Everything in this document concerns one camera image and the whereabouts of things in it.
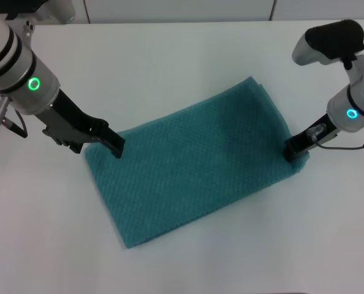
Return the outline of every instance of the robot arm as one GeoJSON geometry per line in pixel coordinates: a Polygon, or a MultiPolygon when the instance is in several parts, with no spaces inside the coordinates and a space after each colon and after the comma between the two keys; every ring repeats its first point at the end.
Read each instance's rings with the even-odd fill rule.
{"type": "Polygon", "coordinates": [[[309,128],[286,141],[287,160],[335,138],[341,130],[357,132],[364,127],[364,32],[352,20],[339,21],[307,30],[297,43],[292,58],[301,65],[320,62],[323,65],[342,61],[349,76],[349,84],[327,104],[327,113],[309,128]]]}
{"type": "MultiPolygon", "coordinates": [[[[66,13],[69,12],[65,9],[66,3],[70,3],[69,8],[70,1],[27,2],[32,3],[30,10],[20,7],[23,11],[17,11],[17,7],[12,10],[12,6],[7,6],[7,18],[14,18],[18,12],[36,12],[39,18],[44,10],[57,14],[62,22],[74,16],[74,10],[73,14],[66,13]]],[[[31,50],[32,22],[24,20],[16,31],[13,28],[0,19],[0,125],[26,137],[25,130],[18,131],[20,128],[5,117],[11,104],[17,112],[39,118],[46,125],[45,135],[75,153],[81,152],[83,143],[99,142],[120,158],[124,139],[113,132],[106,121],[83,113],[60,89],[57,77],[31,50]]]]}

